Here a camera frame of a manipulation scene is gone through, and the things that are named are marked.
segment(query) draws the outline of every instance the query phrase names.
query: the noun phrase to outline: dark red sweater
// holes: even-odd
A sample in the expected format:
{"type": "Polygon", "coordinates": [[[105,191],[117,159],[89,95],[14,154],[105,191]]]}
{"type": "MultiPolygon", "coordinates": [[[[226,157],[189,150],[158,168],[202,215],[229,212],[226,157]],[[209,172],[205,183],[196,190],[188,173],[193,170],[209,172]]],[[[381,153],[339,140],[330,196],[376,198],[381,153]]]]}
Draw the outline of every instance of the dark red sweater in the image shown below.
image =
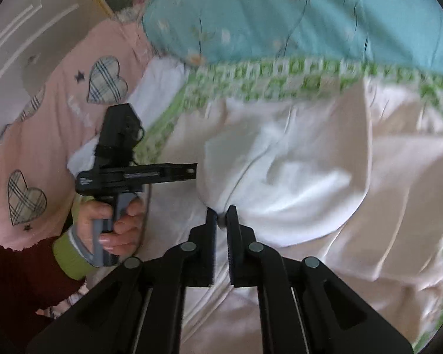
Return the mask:
{"type": "Polygon", "coordinates": [[[20,350],[52,322],[36,311],[57,305],[83,283],[59,267],[54,241],[48,238],[21,252],[0,246],[0,330],[20,350]]]}

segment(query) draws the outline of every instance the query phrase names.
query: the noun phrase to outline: black star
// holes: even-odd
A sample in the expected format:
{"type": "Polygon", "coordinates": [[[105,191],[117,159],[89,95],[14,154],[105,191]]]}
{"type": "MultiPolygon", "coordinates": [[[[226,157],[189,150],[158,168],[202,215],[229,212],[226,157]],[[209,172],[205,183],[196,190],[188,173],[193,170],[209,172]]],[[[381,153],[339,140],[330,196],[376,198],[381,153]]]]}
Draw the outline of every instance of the black star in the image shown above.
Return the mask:
{"type": "Polygon", "coordinates": [[[79,73],[77,73],[77,75],[74,76],[74,78],[76,79],[77,83],[79,83],[81,81],[85,81],[85,74],[83,74],[81,71],[79,71],[79,73]]]}

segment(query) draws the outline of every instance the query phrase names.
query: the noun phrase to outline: lime green sleeve cuff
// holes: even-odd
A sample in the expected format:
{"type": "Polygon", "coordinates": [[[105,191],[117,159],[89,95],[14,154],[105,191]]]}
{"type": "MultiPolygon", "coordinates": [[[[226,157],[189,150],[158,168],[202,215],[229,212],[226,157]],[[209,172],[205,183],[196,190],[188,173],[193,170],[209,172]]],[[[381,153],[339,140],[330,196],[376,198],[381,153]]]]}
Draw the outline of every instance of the lime green sleeve cuff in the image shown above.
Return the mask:
{"type": "Polygon", "coordinates": [[[52,251],[62,271],[69,278],[79,281],[95,269],[72,246],[68,233],[64,233],[54,241],[52,251]]]}

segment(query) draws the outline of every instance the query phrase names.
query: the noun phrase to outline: gray handle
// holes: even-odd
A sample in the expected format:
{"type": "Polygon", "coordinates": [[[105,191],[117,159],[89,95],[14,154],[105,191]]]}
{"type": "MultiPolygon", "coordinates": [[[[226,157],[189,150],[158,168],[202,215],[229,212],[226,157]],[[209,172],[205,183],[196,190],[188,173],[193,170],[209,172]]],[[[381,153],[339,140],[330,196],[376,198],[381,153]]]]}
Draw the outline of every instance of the gray handle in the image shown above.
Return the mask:
{"type": "Polygon", "coordinates": [[[113,231],[114,222],[125,214],[126,208],[135,197],[133,193],[123,193],[117,197],[96,198],[97,201],[108,203],[113,207],[113,218],[93,221],[93,266],[114,266],[118,263],[118,256],[107,252],[100,244],[99,237],[102,233],[113,231]]]}

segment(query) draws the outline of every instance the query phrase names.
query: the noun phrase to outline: person's left hand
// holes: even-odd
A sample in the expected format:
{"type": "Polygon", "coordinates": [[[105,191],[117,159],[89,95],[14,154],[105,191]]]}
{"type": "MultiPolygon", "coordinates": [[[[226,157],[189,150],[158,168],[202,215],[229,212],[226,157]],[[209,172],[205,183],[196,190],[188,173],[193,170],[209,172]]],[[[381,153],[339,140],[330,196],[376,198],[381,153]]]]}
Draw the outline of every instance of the person's left hand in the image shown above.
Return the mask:
{"type": "MultiPolygon", "coordinates": [[[[126,208],[126,214],[113,225],[113,232],[102,233],[99,242],[103,248],[115,255],[131,255],[137,248],[143,229],[145,214],[143,201],[134,198],[126,208]]],[[[112,207],[98,201],[88,201],[81,205],[77,216],[77,236],[93,254],[92,225],[94,219],[110,219],[112,207]]]]}

